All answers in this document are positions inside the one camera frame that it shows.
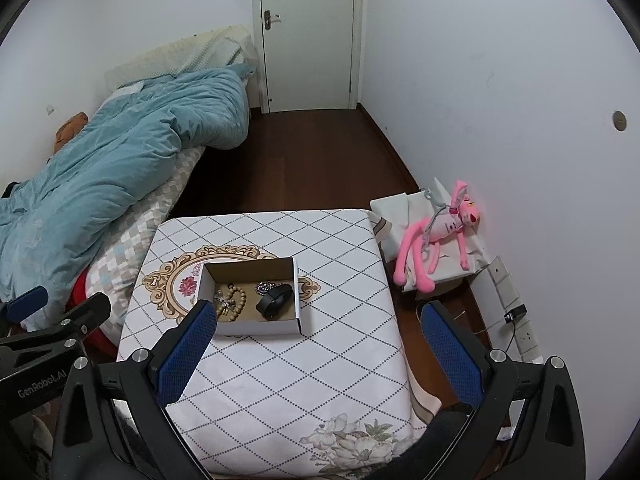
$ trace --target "door frame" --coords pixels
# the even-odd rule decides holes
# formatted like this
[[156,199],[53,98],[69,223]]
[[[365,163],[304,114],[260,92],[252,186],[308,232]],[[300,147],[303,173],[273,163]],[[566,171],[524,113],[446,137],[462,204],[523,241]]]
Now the door frame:
[[[362,7],[363,0],[353,0],[353,30],[351,33],[351,91],[349,92],[349,109],[355,110],[358,104],[358,88],[360,86],[360,56],[362,54]],[[262,26],[262,0],[252,0],[254,15],[254,43],[258,51],[258,92],[260,94],[260,110],[268,114],[269,97],[267,90],[267,69],[264,61],[264,28]]]

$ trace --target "blue blanket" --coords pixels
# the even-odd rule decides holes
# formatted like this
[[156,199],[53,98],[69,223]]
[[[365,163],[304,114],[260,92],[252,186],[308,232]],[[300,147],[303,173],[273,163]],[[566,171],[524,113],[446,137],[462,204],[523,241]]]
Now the blue blanket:
[[0,200],[0,299],[36,285],[49,293],[47,307],[23,322],[27,330],[60,319],[108,225],[169,179],[181,149],[228,150],[246,139],[240,76],[251,70],[231,65],[147,81],[100,108],[39,174]]

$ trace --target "red fabric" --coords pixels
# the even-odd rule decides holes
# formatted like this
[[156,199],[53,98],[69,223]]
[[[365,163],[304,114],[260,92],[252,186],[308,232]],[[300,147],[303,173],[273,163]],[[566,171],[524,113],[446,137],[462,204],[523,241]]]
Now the red fabric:
[[[76,284],[71,291],[71,297],[66,303],[66,312],[86,300],[86,276],[88,272],[89,269],[86,268],[82,271],[80,276],[78,276]],[[101,352],[114,359],[118,356],[118,348],[110,341],[107,336],[104,335],[100,328],[96,328],[86,338],[84,338],[84,344],[93,348],[97,348]]]

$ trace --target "plush toy head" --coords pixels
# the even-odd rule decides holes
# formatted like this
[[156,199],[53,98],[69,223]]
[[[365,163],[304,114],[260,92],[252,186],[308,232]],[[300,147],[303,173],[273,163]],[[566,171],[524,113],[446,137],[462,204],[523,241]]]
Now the plush toy head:
[[474,202],[471,202],[469,195],[465,195],[458,208],[462,223],[468,227],[475,227],[480,219],[480,212]]

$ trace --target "plush toy foot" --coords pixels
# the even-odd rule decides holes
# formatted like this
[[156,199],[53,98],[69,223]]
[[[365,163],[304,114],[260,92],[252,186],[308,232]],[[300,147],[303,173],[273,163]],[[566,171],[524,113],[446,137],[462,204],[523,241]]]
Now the plush toy foot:
[[415,280],[415,288],[417,288],[420,292],[429,294],[430,292],[433,292],[436,289],[436,284],[433,280],[430,280],[426,276],[424,277],[419,276]]
[[394,272],[394,283],[397,286],[405,286],[406,274],[404,272]]

